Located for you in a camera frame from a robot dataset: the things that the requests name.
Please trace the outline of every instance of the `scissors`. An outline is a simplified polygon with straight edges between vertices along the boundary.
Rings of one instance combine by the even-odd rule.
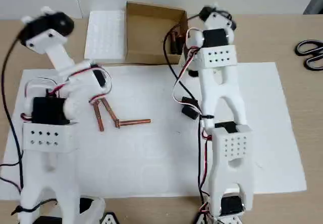
[[[314,45],[316,46],[313,49],[309,49],[306,51],[301,51],[300,48],[303,45]],[[323,59],[323,41],[319,40],[304,40],[301,41],[299,44],[296,45],[295,47],[295,53],[298,56],[307,56],[307,55],[312,55],[313,57],[307,58],[304,61],[304,67],[308,70],[312,71],[321,71],[323,70],[323,66],[321,67],[315,67],[313,65],[313,62],[318,61],[320,59]]]

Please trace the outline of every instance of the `table surface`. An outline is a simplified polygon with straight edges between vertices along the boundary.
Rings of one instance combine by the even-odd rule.
[[[239,15],[235,19],[238,25],[235,45],[239,61],[277,63],[308,188],[306,192],[299,193],[256,195],[253,210],[243,216],[243,222],[319,223],[323,211],[323,75],[322,72],[305,70],[302,65],[304,59],[295,56],[293,49],[301,40],[323,39],[323,17]],[[87,21],[75,20],[75,30],[66,46],[76,62],[83,59]],[[19,21],[0,21],[1,62],[20,28]],[[46,55],[38,55],[18,45],[11,56],[6,74],[5,87],[10,112],[14,108],[22,71],[35,68],[52,68],[52,65]],[[5,113],[0,110],[0,157],[4,154],[8,130]],[[2,223],[17,223],[15,216],[10,217],[16,205],[15,201],[0,201]],[[198,206],[199,200],[196,197],[107,200],[107,210],[114,211],[122,224],[187,224],[191,223]]]

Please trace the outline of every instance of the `red and white wire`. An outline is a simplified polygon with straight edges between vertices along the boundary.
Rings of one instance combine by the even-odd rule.
[[[58,85],[56,88],[54,88],[49,94],[54,94],[55,92],[57,92],[57,91],[59,91],[59,90],[61,90],[64,86],[66,86],[67,84],[69,84],[69,82],[70,82],[70,80],[69,80],[69,78],[70,77],[73,77],[73,76],[75,76],[75,75],[77,75],[77,74],[81,74],[81,73],[84,73],[84,72],[87,72],[87,71],[101,71],[101,72],[103,72],[103,74],[105,75],[105,78],[108,78],[109,79],[109,82],[110,82],[110,86],[107,88],[107,90],[106,90],[106,92],[104,92],[104,93],[102,93],[102,94],[99,94],[99,95],[95,95],[95,96],[93,96],[90,100],[89,100],[89,102],[92,104],[93,102],[95,102],[96,100],[98,100],[100,97],[103,97],[103,96],[105,96],[105,95],[107,95],[107,94],[109,94],[110,92],[111,92],[111,90],[112,90],[112,77],[111,77],[111,75],[104,69],[104,68],[102,68],[102,67],[93,67],[93,68],[86,68],[86,69],[82,69],[82,70],[79,70],[79,71],[77,71],[77,72],[74,72],[74,73],[72,73],[71,75],[69,75],[68,77],[67,77],[67,80],[66,80],[66,82],[65,83],[63,83],[63,84],[60,84],[60,85]]]
[[[182,105],[188,105],[190,107],[193,107],[200,115],[202,114],[201,110],[193,105],[193,104],[190,104],[190,103],[184,103],[184,102],[181,102],[180,100],[176,99],[175,97],[175,88],[177,86],[177,84],[181,81],[185,71],[187,70],[187,68],[189,67],[189,65],[191,64],[191,62],[193,61],[194,59],[194,56],[197,54],[198,52],[198,48],[191,48],[188,53],[187,53],[187,57],[188,57],[188,60],[186,61],[186,63],[184,64],[181,72],[179,73],[178,75],[178,79],[176,80],[174,86],[173,86],[173,99],[174,101],[176,101],[178,104],[182,104]]]
[[[37,81],[37,80],[43,80],[43,81],[54,83],[55,86],[57,85],[57,82],[54,79],[45,78],[45,77],[38,77],[35,79],[28,80],[27,83],[25,84],[25,91],[24,91],[25,98],[28,95],[28,88],[29,88],[30,83],[33,81]],[[44,88],[42,85],[33,85],[33,87],[34,88]]]
[[[190,33],[190,31],[191,30],[195,30],[195,31],[200,31],[200,32],[202,32],[202,30],[201,29],[199,29],[199,28],[197,28],[197,27],[190,27],[187,31],[186,31],[186,36],[185,36],[185,45],[186,45],[186,42],[187,42],[187,39],[188,39],[188,35],[189,35],[189,33]]]

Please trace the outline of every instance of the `brown cardboard box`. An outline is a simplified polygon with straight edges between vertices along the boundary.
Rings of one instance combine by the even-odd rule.
[[[128,63],[165,64],[163,40],[167,32],[181,23],[179,31],[188,29],[185,10],[127,2],[127,56]],[[170,53],[169,39],[166,50]],[[177,64],[180,55],[168,54],[172,64]]]

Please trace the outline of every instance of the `white paper sheet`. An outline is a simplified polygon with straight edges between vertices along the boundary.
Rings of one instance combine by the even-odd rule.
[[[106,69],[114,84],[107,99],[117,116],[122,120],[150,118],[152,123],[116,129],[101,105],[105,132],[100,133],[92,107],[86,106],[78,125],[82,194],[101,197],[197,195],[197,121],[182,115],[181,106],[173,101],[174,77],[168,67]],[[305,175],[275,63],[239,64],[238,69],[247,119],[254,133],[255,193],[306,190]],[[19,136],[22,125],[19,115],[23,112],[26,81],[55,73],[54,70],[24,71],[13,115]],[[200,98],[198,79],[185,76],[184,82]],[[178,97],[183,94],[179,88]],[[219,103],[216,118],[232,119],[223,101]],[[16,160],[10,133],[4,162]],[[2,176],[18,183],[18,168],[3,168]],[[16,198],[15,189],[0,182],[0,199]]]

